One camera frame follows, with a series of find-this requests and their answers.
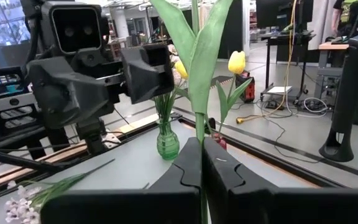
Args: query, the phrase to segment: person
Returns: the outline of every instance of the person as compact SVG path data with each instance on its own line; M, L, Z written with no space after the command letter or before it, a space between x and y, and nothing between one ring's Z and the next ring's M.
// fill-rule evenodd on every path
M358 1L351 4L345 0L335 0L332 18L332 32L335 36L358 35L358 32L351 34L354 24L358 28Z

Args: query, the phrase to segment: yellow cable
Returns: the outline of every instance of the yellow cable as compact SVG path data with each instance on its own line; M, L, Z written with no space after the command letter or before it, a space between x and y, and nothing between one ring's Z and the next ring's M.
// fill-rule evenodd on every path
M293 1L293 6L292 6L292 13L291 13L291 24L293 27L293 31L295 31L295 9L296 9L296 0ZM293 46L292 46L292 30L290 30L290 43L288 44L289 46L289 52L288 52L288 64L287 64L287 70L285 72L285 78L284 78L284 85L285 85L285 89L287 89L288 86L288 76L290 74L290 64L291 64L291 57L292 57L292 52L293 52ZM285 102L285 98L288 96L287 91L284 91L284 95L283 95L283 100L281 101L280 105L275 108L273 111L264 114L264 115L251 115L248 117L238 117L236 119L236 123L237 124L242 124L245 121L250 121L252 119L256 119L256 118L262 118L264 116L268 116L274 112L276 112L281 106L283 106L284 102Z

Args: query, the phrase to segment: white column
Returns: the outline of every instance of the white column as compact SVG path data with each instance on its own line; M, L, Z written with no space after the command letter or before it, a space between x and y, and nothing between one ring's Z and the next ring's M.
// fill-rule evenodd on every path
M127 19L125 18L124 10L123 9L114 9L110 10L111 18L114 19L114 22L116 23L116 32L117 37L128 37L128 25L127 25Z

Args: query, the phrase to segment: concrete floor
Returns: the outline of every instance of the concrete floor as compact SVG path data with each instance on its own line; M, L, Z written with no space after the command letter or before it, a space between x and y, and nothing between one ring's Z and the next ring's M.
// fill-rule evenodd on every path
M256 43L251 45L250 57L247 59L246 70L250 71L251 75L255 77L256 96L264 90L265 86L265 69L266 69L266 47L264 43ZM270 82L276 85L283 85L284 75L287 69L286 65L275 63L276 48L272 47L270 58ZM316 67L307 67L307 74L311 77L306 77L305 84L308 87L309 93L306 97L312 97L314 93L314 82L316 78ZM227 70L227 62L218 62L214 76L231 76ZM290 67L290 86L299 86L301 79L301 69L296 66ZM223 84L225 91L229 91L230 82ZM155 113L153 109L154 103L146 101L137 105L131 105L130 100L126 96L120 96L121 102L116 105L117 111L120 112L128 122L137 121L148 115ZM208 114L210 117L219 119L219 100L216 89L212 89L209 95L209 108ZM274 148L271 144L272 140L282 132L282 129L276 124L267 119L257 118L243 124L236 124L238 116L247 116L250 114L261 114L260 108L256 104L243 105L239 109L239 104L234 105L226 118L223 127L223 133L230 135L242 142L246 142L251 146L255 146L265 152L274 156L282 158L288 162L299 165L315 172L319 175L328 177L342 185L348 187L358 187L358 126L353 126L352 131L352 147L354 150L355 158L353 161L345 163L336 163L332 161L322 160L318 153L318 149L325 142L329 128L331 126L331 113L328 113L322 118L306 118L302 116L293 115L289 118L273 119L270 120L279 124L285 133L279 139L283 148ZM183 114L185 117L194 119L191 113L191 106L187 99L180 98L176 100L176 112ZM277 114L287 115L289 111L279 111ZM117 113L109 114L103 117L106 127L115 129L125 125L125 121ZM75 133L71 127L66 127L68 136L73 136ZM47 139L43 139L43 145L47 145ZM12 152L18 156L29 157L27 152ZM0 172L10 169L12 166L0 165Z

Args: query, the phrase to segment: red device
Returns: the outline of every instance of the red device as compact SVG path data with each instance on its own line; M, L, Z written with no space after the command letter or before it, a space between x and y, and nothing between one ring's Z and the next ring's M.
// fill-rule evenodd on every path
M244 90L244 93L240 95L240 99L244 103L251 103L255 99L255 79L250 76L250 73L247 71L243 71L242 74L236 75L236 88L241 86L244 82L251 79L252 81L249 83L247 88Z

